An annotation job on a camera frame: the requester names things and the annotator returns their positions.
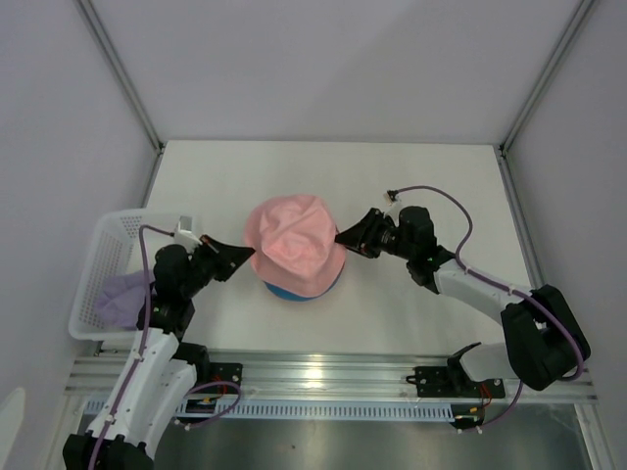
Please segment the blue bucket hat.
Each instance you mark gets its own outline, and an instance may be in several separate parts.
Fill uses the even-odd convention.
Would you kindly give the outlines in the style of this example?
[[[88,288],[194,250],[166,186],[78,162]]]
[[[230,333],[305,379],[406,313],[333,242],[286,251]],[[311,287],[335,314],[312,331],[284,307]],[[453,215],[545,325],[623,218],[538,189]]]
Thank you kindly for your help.
[[[300,295],[297,295],[297,294],[295,294],[293,292],[290,292],[288,290],[282,289],[282,288],[280,288],[280,287],[278,287],[276,285],[273,285],[273,284],[270,284],[270,283],[267,283],[267,282],[264,282],[264,284],[265,284],[265,287],[273,295],[275,295],[276,297],[278,297],[281,300],[288,301],[288,302],[294,302],[294,303],[306,303],[306,302],[309,302],[309,301],[316,300],[316,299],[324,296],[325,294],[327,294],[329,291],[331,291],[336,286],[336,284],[338,283],[338,281],[341,278],[341,276],[342,276],[342,272],[340,272],[336,276],[334,281],[330,284],[330,286],[322,294],[320,294],[318,296],[313,296],[313,297],[300,296]]]

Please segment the pink bucket hat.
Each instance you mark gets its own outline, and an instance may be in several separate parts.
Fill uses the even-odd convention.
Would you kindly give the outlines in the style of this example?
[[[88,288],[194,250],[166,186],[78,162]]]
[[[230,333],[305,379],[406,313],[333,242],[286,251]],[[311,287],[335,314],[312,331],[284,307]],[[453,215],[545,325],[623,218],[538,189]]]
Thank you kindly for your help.
[[[322,294],[343,271],[346,250],[335,243],[336,222],[318,196],[271,198],[249,214],[244,244],[262,280],[304,297]]]

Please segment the lavender bucket hat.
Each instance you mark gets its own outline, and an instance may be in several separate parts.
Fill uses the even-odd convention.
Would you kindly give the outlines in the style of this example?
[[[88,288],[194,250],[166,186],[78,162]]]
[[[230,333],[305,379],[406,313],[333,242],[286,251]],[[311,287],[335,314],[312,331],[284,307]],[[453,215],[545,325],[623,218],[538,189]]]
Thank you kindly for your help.
[[[143,271],[114,276],[103,283],[94,312],[107,327],[135,330],[145,298]]]

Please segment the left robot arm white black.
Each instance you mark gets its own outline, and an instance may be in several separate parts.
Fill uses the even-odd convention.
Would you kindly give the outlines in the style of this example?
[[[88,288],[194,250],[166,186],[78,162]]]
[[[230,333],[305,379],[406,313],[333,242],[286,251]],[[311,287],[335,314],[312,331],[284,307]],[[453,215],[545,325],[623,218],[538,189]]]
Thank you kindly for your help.
[[[107,401],[82,434],[62,451],[69,469],[151,469],[161,437],[183,400],[200,392],[233,394],[238,382],[212,375],[206,347],[186,343],[194,297],[210,282],[225,282],[254,254],[207,235],[157,250],[142,263],[144,301],[128,359]]]

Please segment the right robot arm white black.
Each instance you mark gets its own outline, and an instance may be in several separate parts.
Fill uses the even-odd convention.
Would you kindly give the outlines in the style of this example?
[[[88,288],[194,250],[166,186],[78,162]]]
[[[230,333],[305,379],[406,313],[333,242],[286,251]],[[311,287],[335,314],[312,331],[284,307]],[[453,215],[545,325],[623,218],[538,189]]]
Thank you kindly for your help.
[[[502,342],[472,344],[450,356],[446,380],[457,395],[467,396],[489,379],[517,379],[542,391],[579,377],[591,355],[558,288],[515,286],[461,266],[437,241],[425,208],[404,208],[397,219],[371,209],[335,241],[368,259],[383,253],[403,259],[415,284],[471,306],[502,327]]]

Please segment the white plastic basket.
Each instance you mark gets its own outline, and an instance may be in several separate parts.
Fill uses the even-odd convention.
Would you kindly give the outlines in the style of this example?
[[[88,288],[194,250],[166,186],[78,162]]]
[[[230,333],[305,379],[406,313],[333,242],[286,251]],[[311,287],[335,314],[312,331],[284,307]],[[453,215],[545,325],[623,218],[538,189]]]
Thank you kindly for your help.
[[[135,209],[103,215],[96,224],[74,297],[70,335],[82,341],[125,342],[134,332],[103,322],[96,312],[96,301],[108,279],[133,273],[143,267],[139,228],[151,225],[174,232],[179,229],[200,235],[200,217],[192,213]]]

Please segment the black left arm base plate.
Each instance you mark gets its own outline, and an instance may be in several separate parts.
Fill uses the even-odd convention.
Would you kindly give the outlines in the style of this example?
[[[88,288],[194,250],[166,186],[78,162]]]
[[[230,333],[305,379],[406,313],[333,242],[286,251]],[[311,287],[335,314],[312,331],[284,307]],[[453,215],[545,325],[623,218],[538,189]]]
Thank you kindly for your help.
[[[223,396],[234,390],[224,382],[241,384],[244,366],[239,362],[211,362],[202,372],[195,384],[202,386],[201,392]]]

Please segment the aluminium mounting rail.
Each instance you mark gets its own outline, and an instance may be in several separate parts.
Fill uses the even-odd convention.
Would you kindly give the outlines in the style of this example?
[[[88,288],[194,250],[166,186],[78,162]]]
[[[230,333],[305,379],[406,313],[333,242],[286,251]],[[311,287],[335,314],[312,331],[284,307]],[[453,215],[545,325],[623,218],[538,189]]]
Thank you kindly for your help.
[[[66,396],[104,395],[116,384],[128,351],[103,350],[79,356],[66,383]],[[257,400],[363,400],[417,399],[406,382],[416,366],[444,366],[442,355],[324,354],[210,351],[213,363],[241,363],[246,399]],[[574,382],[554,383],[542,392],[525,386],[525,404],[596,404],[590,374]]]

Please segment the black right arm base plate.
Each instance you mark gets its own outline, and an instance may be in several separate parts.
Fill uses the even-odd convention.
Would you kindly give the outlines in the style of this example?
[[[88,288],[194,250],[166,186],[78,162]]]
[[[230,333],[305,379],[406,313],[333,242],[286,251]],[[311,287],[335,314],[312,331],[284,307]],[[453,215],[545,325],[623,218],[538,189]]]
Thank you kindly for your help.
[[[431,399],[504,399],[506,390],[501,379],[477,382],[457,366],[416,366],[405,381],[415,386],[419,398]]]

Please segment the left aluminium frame post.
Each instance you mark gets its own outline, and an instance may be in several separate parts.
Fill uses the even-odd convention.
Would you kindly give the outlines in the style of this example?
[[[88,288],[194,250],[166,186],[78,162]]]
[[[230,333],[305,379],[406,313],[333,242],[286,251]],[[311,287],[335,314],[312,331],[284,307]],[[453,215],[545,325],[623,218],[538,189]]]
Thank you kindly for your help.
[[[73,1],[81,14],[87,30],[101,52],[114,80],[118,84],[122,96],[129,105],[131,112],[143,130],[153,150],[159,155],[164,148],[155,124],[152,122],[138,90],[124,65],[117,47],[93,1]]]

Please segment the aluminium frame post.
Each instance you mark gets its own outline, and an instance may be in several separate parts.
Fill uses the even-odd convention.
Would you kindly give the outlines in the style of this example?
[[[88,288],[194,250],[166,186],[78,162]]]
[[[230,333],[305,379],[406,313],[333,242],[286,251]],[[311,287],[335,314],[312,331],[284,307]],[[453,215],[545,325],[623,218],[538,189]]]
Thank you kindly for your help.
[[[118,84],[122,96],[129,105],[131,112],[143,130],[153,150],[159,155],[164,148],[155,124],[152,122],[138,90],[124,65],[117,47],[93,1],[73,1],[81,14],[87,30],[101,52],[114,80]]]
[[[570,14],[567,22],[559,33],[555,44],[552,46],[548,57],[542,64],[529,92],[526,94],[511,125],[506,131],[505,137],[499,145],[499,155],[502,159],[507,157],[516,139],[534,115],[535,110],[551,87],[560,67],[565,62],[598,4],[599,1],[596,0],[581,0],[576,2],[573,12]]]

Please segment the right aluminium frame post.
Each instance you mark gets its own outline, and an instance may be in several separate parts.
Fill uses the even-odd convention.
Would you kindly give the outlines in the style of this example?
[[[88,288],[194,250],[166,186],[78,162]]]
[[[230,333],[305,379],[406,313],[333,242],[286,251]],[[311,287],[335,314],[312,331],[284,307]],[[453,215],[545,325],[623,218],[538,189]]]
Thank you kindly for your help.
[[[576,2],[573,12],[570,14],[567,22],[559,33],[555,44],[552,46],[548,57],[542,64],[529,92],[526,94],[511,125],[506,131],[505,137],[499,145],[499,155],[502,159],[507,157],[516,139],[534,115],[535,110],[551,87],[560,67],[565,62],[598,4],[599,1],[596,0],[581,0]]]

